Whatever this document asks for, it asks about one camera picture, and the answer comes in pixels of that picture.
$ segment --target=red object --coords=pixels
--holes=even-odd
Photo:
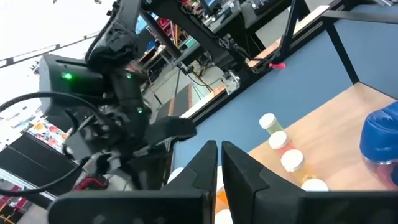
[[[17,211],[22,210],[22,208],[24,207],[24,205],[26,204],[26,202],[27,202],[26,199],[21,198],[21,199],[19,200],[19,202],[17,203],[17,205],[16,205],[16,207],[15,207],[14,210],[17,210]]]
[[[19,186],[14,185],[11,190],[18,191],[19,189],[20,189]],[[5,203],[7,203],[8,200],[10,200],[10,198],[11,198],[10,196],[3,196],[3,198],[0,200],[0,207],[2,207]]]
[[[269,66],[273,69],[284,69],[286,68],[286,64],[285,63],[279,63],[279,64],[273,64],[270,63]]]
[[[104,181],[100,181],[94,177],[86,177],[75,187],[75,190],[85,190],[86,188],[106,189],[107,187],[108,180],[106,178],[104,178]]]

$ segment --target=workbench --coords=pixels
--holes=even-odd
[[[285,130],[300,149],[317,177],[330,190],[387,190],[367,169],[359,150],[364,120],[373,111],[395,100],[357,83],[313,110]],[[296,182],[280,164],[280,155],[268,141],[249,152],[268,169],[293,184]],[[226,205],[216,202],[216,212]]]

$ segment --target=wire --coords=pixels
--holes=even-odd
[[[199,91],[195,85],[192,85],[192,87],[193,87],[193,90],[195,90],[195,92],[197,93],[197,95],[199,97],[199,100],[201,100],[201,97],[200,97],[199,93],[201,94],[202,97],[205,97],[203,95],[203,93],[201,91]]]
[[[177,82],[175,84],[174,97],[177,96],[177,93],[178,93],[178,84],[180,82],[180,75],[181,75],[181,69],[178,70]]]
[[[101,111],[97,107],[95,107],[91,103],[87,102],[86,100],[84,100],[78,96],[74,96],[74,95],[71,95],[68,93],[58,93],[58,92],[28,93],[28,94],[25,94],[22,96],[15,97],[15,98],[3,103],[2,105],[0,105],[0,112],[3,112],[5,109],[7,109],[8,107],[10,107],[16,103],[19,103],[24,100],[33,99],[33,98],[58,98],[58,99],[62,99],[62,100],[78,101],[79,103],[83,103],[85,107],[92,110],[93,114],[96,116],[96,118],[98,120],[100,120],[106,124],[110,124],[110,125],[114,124],[111,122],[111,120],[108,117],[101,114]]]
[[[75,101],[79,101],[80,103],[83,103],[86,107],[88,107],[89,109],[91,109],[94,113],[94,115],[102,120],[102,121],[107,121],[108,119],[101,114],[101,112],[99,111],[98,108],[96,108],[94,105],[92,105],[91,103],[85,101],[84,99],[81,99],[77,96],[73,96],[67,93],[57,93],[57,92],[37,92],[37,93],[28,93],[22,96],[18,96],[15,97],[5,103],[3,103],[2,105],[0,105],[0,112],[3,112],[4,110],[6,110],[8,107],[19,103],[21,101],[24,100],[29,100],[29,99],[33,99],[33,98],[60,98],[60,99],[68,99],[68,100],[75,100]],[[52,188],[54,185],[57,185],[61,182],[63,182],[64,180],[67,180],[69,177],[71,177],[72,175],[76,174],[77,172],[81,171],[81,168],[86,164],[86,162],[88,161],[89,158],[84,158],[81,160],[80,164],[78,164],[73,170],[71,170],[69,173],[65,174],[64,176],[62,176],[61,178],[50,182],[48,184],[45,184],[41,187],[38,187],[36,189],[30,189],[30,190],[21,190],[21,191],[11,191],[11,190],[3,190],[0,189],[0,195],[5,195],[5,196],[10,196],[10,197],[20,197],[20,196],[24,196],[27,194],[38,194],[41,192],[45,192],[48,189]]]
[[[65,114],[69,117],[69,119],[72,123],[72,130],[69,133],[69,136],[71,136],[79,128],[79,121],[70,111],[65,110]],[[66,158],[68,158],[71,161],[74,160],[73,155],[67,151],[67,145],[65,143],[62,144],[61,151],[62,151],[63,155],[65,155]]]
[[[214,91],[214,90],[212,89],[212,87],[210,87],[209,85],[207,85],[207,83],[205,83],[205,81],[203,81],[203,79],[200,78],[200,77],[198,76],[198,74],[196,74],[196,72],[192,72],[192,73],[193,73],[193,75],[194,75],[197,79],[199,79],[200,82],[202,82],[202,83],[206,86],[206,88],[207,88],[207,90],[208,90],[209,92]]]
[[[126,187],[127,187],[127,181],[125,181],[125,183],[124,183],[123,191],[126,190]]]
[[[77,165],[73,170],[71,170],[69,173],[67,173],[64,176],[62,176],[61,178],[59,178],[53,182],[50,182],[48,184],[45,184],[39,188],[30,189],[30,190],[21,190],[21,191],[11,191],[11,190],[0,189],[0,195],[9,196],[9,197],[21,197],[21,196],[25,196],[28,194],[39,194],[41,192],[45,192],[48,189],[51,189],[54,185],[57,185],[57,184],[63,182],[64,180],[71,177],[73,174],[76,174],[77,172],[79,172],[80,169],[86,164],[87,161],[88,161],[88,159],[83,159],[82,162],[79,165]]]
[[[194,83],[196,83],[197,85],[203,86],[203,87],[206,87],[206,85],[212,85],[212,84],[218,82],[218,80],[223,81],[222,78],[217,78],[217,79],[216,79],[215,81],[213,81],[212,83],[203,85],[203,84],[197,83],[190,75],[188,75],[188,77],[189,77]]]

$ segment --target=table surface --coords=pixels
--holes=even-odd
[[[341,92],[286,128],[306,163],[330,190],[386,190],[366,168],[359,151],[363,123],[368,114],[394,99],[362,83]],[[262,143],[249,155],[284,179],[295,183],[280,164],[280,156]],[[216,212],[226,208],[216,202]]]
[[[314,11],[312,11],[307,17],[305,17],[302,21],[300,21],[295,28],[295,33],[297,33],[299,30],[303,29],[306,25],[308,25],[310,22],[312,22],[314,19],[320,16],[323,12],[325,12],[329,6],[319,6],[317,7]],[[272,45],[270,45],[268,48],[263,50],[257,58],[266,58],[268,55],[273,53],[274,50],[276,50],[279,47],[280,44],[280,39],[276,40]],[[254,67],[258,64],[258,61],[250,61],[248,62],[248,65],[250,67]],[[187,112],[185,112],[182,117],[188,118],[192,114],[194,114],[196,111],[198,111],[202,106],[206,105],[208,102],[210,102],[214,97],[219,95],[225,90],[224,85],[220,85],[217,89],[215,89],[213,92],[207,94],[204,98],[202,98],[198,103],[193,105],[192,108],[190,108]]]

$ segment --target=blue lid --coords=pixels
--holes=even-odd
[[[398,102],[366,118],[359,148],[374,162],[398,160]]]

